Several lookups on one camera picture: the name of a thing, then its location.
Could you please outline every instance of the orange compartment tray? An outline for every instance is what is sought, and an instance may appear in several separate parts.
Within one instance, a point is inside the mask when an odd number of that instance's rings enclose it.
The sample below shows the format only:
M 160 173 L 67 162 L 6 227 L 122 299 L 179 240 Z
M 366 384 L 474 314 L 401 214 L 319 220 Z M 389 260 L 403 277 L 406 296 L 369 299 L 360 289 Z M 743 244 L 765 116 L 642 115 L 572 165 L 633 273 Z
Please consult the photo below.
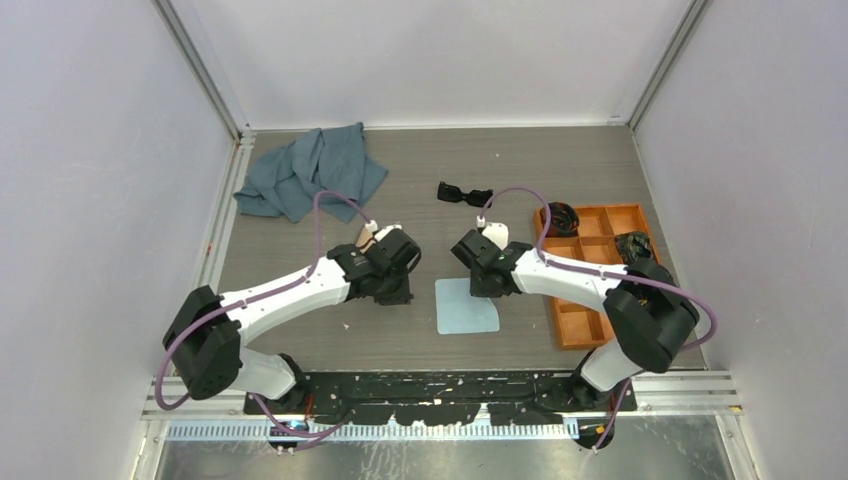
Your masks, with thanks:
M 544 227 L 542 210 L 533 213 L 537 238 Z M 545 251 L 561 257 L 614 265 L 622 263 L 615 248 L 615 236 L 636 230 L 651 237 L 651 244 L 656 251 L 654 235 L 640 204 L 592 205 L 574 207 L 574 210 L 580 217 L 577 236 L 548 237 L 544 241 Z M 555 297 L 550 297 L 550 306 L 557 345 L 563 350 L 600 347 L 615 336 L 606 315 Z

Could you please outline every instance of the black mounting plate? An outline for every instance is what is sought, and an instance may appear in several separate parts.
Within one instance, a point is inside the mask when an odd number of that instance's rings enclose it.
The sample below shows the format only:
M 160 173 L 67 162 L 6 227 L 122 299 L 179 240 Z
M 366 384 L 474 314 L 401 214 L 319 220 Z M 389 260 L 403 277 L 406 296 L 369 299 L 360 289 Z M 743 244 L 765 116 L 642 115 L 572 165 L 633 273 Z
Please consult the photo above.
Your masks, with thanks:
M 492 425 L 562 423 L 556 412 L 587 411 L 567 395 L 571 371 L 307 372 L 307 394 L 294 408 L 274 402 L 276 415 L 303 414 L 314 395 L 312 415 L 319 423 L 342 419 L 357 425 L 385 425 L 394 415 L 400 425 L 470 423 L 487 404 Z M 614 389 L 618 392 L 620 385 Z M 636 396 L 624 398 L 621 411 L 636 410 Z M 609 401 L 589 411 L 607 412 Z M 245 397 L 244 412 L 261 415 Z

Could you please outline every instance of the small white object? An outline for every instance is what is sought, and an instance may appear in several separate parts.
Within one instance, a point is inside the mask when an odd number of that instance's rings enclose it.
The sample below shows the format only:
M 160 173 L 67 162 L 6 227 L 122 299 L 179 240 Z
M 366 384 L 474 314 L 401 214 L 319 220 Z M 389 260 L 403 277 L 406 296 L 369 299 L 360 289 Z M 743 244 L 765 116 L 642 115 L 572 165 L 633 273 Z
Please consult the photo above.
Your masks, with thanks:
M 482 234 L 501 250 L 509 243 L 509 227 L 503 223 L 487 223 Z
M 374 234 L 374 240 L 378 242 L 389 234 L 392 230 L 403 230 L 403 227 L 399 223 L 395 223 L 393 225 L 389 225 L 388 227 L 381 228 L 379 232 Z

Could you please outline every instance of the wooden tabletop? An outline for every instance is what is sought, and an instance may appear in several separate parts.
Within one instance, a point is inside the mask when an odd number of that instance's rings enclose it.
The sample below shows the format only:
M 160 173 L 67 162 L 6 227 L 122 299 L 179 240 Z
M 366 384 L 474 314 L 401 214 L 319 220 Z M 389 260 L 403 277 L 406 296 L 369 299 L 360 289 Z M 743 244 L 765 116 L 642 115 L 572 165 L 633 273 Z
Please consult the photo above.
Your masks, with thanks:
M 257 135 L 251 161 L 297 137 Z M 474 227 L 479 209 L 436 199 L 439 181 L 472 189 L 533 187 L 549 201 L 572 205 L 641 203 L 671 268 L 645 178 L 625 127 L 378 130 L 366 132 L 369 153 L 389 169 L 366 205 L 383 225 L 400 222 L 424 259 L 410 276 L 411 305 L 382 307 L 368 299 L 316 310 L 262 335 L 251 348 L 292 355 L 304 370 L 465 370 L 574 368 L 585 351 L 559 350 L 548 304 L 538 295 L 494 300 L 497 333 L 440 335 L 435 281 L 467 277 L 450 248 Z M 506 223 L 510 239 L 533 242 L 538 200 L 502 197 L 487 218 Z M 264 283 L 303 268 L 313 254 L 313 218 L 239 215 L 230 238 L 219 291 Z M 323 214 L 325 250 L 355 240 L 362 223 Z M 699 351 L 681 353 L 676 367 L 702 368 Z

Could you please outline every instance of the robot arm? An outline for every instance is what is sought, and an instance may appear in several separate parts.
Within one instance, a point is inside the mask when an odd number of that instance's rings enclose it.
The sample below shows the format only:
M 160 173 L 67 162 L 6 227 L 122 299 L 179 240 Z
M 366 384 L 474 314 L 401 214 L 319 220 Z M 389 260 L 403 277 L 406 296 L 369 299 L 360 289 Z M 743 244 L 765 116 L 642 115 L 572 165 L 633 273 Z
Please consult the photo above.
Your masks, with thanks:
M 401 229 L 386 227 L 374 234 L 374 244 L 340 245 L 307 268 L 268 283 L 215 295 L 209 286 L 191 292 L 162 341 L 167 349 L 182 331 L 203 315 L 245 301 L 246 306 L 222 313 L 193 332 L 177 347 L 173 362 L 189 396 L 203 400 L 230 388 L 258 393 L 271 400 L 299 403 L 291 396 L 300 369 L 286 355 L 266 355 L 246 348 L 273 327 L 312 310 L 355 298 L 373 297 L 380 305 L 409 303 L 409 273 L 421 249 Z
M 688 300 L 658 288 L 644 287 L 554 267 L 529 244 L 492 241 L 487 227 L 471 230 L 451 252 L 471 271 L 471 295 L 496 298 L 512 293 L 562 298 L 607 315 L 616 337 L 590 351 L 572 375 L 570 397 L 594 408 L 616 384 L 642 370 L 664 373 L 698 322 Z M 545 254 L 557 263 L 591 267 L 674 284 L 671 275 L 651 260 L 633 265 L 597 265 Z

